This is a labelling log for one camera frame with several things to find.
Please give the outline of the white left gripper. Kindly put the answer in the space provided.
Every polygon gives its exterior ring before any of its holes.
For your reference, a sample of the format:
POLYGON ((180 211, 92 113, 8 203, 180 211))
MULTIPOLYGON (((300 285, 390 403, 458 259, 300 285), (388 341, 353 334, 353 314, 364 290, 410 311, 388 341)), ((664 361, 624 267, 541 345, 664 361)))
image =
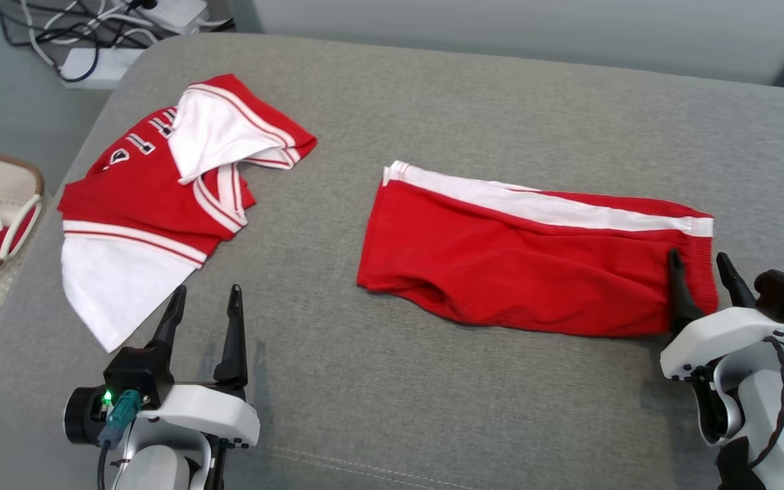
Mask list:
MULTIPOLYGON (((174 347, 177 326, 186 307, 187 286, 177 286, 152 336, 152 346, 174 347)), ((137 446, 164 444, 174 449, 203 450, 214 436, 236 446, 259 442, 261 422, 246 403, 248 356, 244 331, 242 289, 231 285, 227 332, 222 359, 214 369, 214 389, 174 385, 161 407, 137 416, 137 446)))

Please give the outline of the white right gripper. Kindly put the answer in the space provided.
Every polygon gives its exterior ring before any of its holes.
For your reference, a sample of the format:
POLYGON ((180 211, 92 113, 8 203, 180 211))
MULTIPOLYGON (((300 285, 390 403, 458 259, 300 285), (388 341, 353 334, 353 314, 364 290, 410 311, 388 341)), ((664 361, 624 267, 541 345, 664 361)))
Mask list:
POLYGON ((757 300, 727 253, 717 254, 717 270, 734 307, 706 316, 688 288, 679 250, 668 253, 669 332, 678 335, 660 354, 663 375, 682 380, 713 365, 717 382, 741 382, 760 370, 780 372, 768 338, 784 347, 784 323, 754 310, 757 300))

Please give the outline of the red white basketball jersey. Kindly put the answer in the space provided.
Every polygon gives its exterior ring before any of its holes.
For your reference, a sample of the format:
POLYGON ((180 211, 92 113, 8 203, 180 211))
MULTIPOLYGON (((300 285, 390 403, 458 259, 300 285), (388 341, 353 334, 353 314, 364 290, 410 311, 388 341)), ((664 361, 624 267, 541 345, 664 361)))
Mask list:
POLYGON ((292 169, 316 137, 234 75, 190 84, 134 124, 69 183, 63 291, 107 353, 248 225, 239 163, 292 169))

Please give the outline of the red white-striped shorts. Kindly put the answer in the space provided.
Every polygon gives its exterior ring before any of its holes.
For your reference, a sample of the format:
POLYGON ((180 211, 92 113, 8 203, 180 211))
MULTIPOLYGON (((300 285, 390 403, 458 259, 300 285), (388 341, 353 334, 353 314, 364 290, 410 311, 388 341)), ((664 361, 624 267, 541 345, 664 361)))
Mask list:
POLYGON ((357 284, 442 319, 578 337, 667 330, 668 257, 718 297, 712 215, 662 199, 542 191, 403 161, 383 169, 357 284))

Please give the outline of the white power strip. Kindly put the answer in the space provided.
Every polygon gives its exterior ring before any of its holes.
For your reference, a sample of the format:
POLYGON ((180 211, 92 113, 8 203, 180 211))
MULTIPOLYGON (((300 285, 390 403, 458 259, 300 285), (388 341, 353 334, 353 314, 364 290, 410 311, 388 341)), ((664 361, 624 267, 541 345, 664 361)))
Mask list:
POLYGON ((62 84, 69 89, 111 91, 143 52, 139 48, 103 48, 93 64, 94 48, 72 48, 61 66, 61 74, 69 80, 83 78, 62 84))
POLYGON ((137 12, 163 30, 180 35, 196 32, 210 21, 205 0, 155 0, 155 6, 140 7, 137 12))

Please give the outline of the white partition panel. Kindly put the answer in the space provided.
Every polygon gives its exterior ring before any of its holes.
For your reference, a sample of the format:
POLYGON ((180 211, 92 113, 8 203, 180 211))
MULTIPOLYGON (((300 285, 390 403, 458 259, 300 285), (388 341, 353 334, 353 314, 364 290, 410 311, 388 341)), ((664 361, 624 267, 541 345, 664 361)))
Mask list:
POLYGON ((252 0, 261 30, 770 84, 784 0, 252 0))

